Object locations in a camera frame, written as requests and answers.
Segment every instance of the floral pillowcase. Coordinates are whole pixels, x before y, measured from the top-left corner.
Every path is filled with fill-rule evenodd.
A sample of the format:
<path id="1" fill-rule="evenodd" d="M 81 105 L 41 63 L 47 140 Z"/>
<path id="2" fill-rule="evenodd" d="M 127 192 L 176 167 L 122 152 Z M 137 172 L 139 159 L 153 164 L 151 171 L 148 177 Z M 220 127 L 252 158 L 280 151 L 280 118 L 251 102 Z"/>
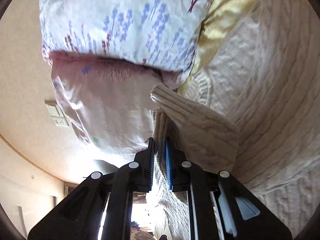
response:
<path id="1" fill-rule="evenodd" d="M 43 56 L 65 50 L 186 71 L 212 0 L 40 0 Z"/>

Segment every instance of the white circular bolt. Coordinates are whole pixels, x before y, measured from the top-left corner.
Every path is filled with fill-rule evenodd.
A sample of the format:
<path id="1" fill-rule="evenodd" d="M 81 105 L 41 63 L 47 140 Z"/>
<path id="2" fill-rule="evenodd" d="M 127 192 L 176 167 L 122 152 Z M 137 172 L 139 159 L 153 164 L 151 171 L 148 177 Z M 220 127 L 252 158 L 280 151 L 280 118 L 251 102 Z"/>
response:
<path id="1" fill-rule="evenodd" d="M 181 163 L 181 165 L 184 168 L 190 168 L 191 167 L 191 162 L 186 161 L 186 162 Z"/>
<path id="2" fill-rule="evenodd" d="M 91 174 L 91 178 L 92 178 L 92 179 L 98 179 L 98 178 L 100 178 L 100 177 L 101 177 L 101 173 L 98 172 L 98 171 L 96 171 L 96 172 L 94 172 L 94 173 Z"/>
<path id="3" fill-rule="evenodd" d="M 223 178 L 228 178 L 230 173 L 228 171 L 220 171 L 220 176 Z"/>
<path id="4" fill-rule="evenodd" d="M 136 162 L 129 163 L 129 167 L 131 169 L 136 169 L 139 167 L 139 163 L 136 163 Z"/>

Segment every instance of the pillow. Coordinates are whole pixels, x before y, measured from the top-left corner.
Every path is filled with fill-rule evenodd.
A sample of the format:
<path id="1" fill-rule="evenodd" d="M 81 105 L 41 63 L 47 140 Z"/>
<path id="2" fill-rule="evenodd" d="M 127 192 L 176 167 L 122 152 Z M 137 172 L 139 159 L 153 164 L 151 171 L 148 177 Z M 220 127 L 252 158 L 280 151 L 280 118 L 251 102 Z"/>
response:
<path id="1" fill-rule="evenodd" d="M 148 147 L 153 134 L 150 98 L 162 82 L 156 70 L 127 62 L 52 52 L 52 83 L 58 105 L 78 139 L 121 167 Z"/>
<path id="2" fill-rule="evenodd" d="M 65 50 L 162 70 L 192 63 L 212 0 L 40 0 L 43 56 Z"/>

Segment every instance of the pink pillowcase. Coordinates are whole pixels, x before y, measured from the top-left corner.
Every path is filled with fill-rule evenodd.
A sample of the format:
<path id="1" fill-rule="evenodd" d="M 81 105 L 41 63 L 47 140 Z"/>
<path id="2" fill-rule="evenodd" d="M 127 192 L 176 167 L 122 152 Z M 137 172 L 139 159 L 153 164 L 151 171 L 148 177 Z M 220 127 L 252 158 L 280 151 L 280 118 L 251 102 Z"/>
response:
<path id="1" fill-rule="evenodd" d="M 153 133 L 151 89 L 163 82 L 159 71 L 125 60 L 52 52 L 56 100 L 79 140 L 121 167 L 148 147 Z"/>

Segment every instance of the white knit blanket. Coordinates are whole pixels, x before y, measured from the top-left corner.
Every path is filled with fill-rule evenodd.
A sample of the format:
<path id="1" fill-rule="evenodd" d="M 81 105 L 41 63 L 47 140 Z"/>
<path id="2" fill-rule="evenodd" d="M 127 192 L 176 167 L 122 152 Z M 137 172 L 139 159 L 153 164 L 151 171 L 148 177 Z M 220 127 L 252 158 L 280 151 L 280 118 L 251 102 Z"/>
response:
<path id="1" fill-rule="evenodd" d="M 290 228 L 320 201 L 320 20 L 304 0 L 259 0 L 193 77 L 187 98 L 237 125 L 236 176 Z"/>
<path id="2" fill-rule="evenodd" d="M 165 138 L 171 137 L 174 147 L 182 150 L 187 160 L 209 172 L 231 170 L 238 151 L 238 129 L 228 119 L 201 103 L 188 100 L 156 85 L 152 100 L 160 110 L 151 111 L 155 140 L 156 163 L 152 190 L 147 194 L 153 233 L 166 234 L 171 240 L 189 239 L 189 217 L 186 194 L 169 190 L 165 165 Z"/>

